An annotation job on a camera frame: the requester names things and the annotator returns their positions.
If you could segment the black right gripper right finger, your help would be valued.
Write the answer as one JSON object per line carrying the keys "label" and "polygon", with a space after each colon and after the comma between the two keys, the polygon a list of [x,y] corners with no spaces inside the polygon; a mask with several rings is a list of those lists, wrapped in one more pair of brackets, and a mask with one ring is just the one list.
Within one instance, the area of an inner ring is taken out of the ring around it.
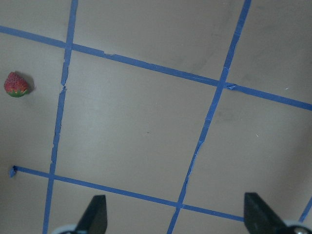
{"label": "black right gripper right finger", "polygon": [[257,193],[244,194],[244,225],[250,234],[287,234],[289,227]]}

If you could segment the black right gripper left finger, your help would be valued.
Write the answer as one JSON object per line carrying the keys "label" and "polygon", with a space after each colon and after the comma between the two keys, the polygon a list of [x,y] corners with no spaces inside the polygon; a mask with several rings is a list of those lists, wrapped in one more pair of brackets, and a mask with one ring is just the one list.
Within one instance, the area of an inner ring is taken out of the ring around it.
{"label": "black right gripper left finger", "polygon": [[79,220],[77,234],[105,234],[107,229],[107,206],[105,195],[95,195]]}

